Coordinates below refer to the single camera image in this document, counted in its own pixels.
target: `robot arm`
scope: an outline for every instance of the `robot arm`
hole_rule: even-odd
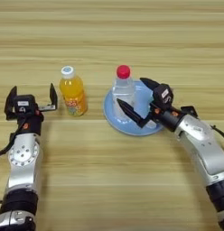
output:
[[[118,104],[140,127],[152,119],[175,134],[201,175],[218,212],[219,226],[224,230],[224,150],[217,143],[211,126],[198,118],[193,106],[184,106],[181,110],[174,108],[173,92],[168,85],[150,79],[141,80],[153,91],[154,100],[147,118],[143,119],[120,99],[117,100]]]
[[[11,134],[8,151],[11,172],[0,207],[0,231],[34,231],[35,215],[41,188],[42,111],[57,109],[57,95],[51,85],[51,105],[38,107],[32,95],[9,94],[5,113],[7,120],[17,119],[18,129]]]

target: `bottle cap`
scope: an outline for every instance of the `bottle cap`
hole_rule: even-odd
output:
[[[117,68],[117,76],[120,79],[127,79],[130,77],[130,68],[127,65],[121,65]]]
[[[65,79],[71,79],[74,77],[74,68],[65,66],[61,69],[61,74]]]

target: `red bottle cap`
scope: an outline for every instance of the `red bottle cap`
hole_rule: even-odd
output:
[[[120,79],[127,79],[130,77],[130,68],[127,65],[121,65],[117,68],[117,76]]]

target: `wooden table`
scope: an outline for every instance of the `wooden table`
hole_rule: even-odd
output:
[[[169,83],[176,106],[195,105],[224,130],[224,0],[0,0],[0,149],[16,128],[4,115],[11,87],[46,104],[68,64],[84,80],[89,111],[72,118],[60,97],[60,109],[45,114],[38,230],[219,230],[173,135],[118,133],[102,102],[127,64],[135,79]],[[1,157],[0,198],[8,173]]]

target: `bottle label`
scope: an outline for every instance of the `bottle label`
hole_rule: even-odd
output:
[[[69,113],[73,116],[81,116],[87,110],[85,96],[83,96],[82,99],[65,97],[64,100]]]

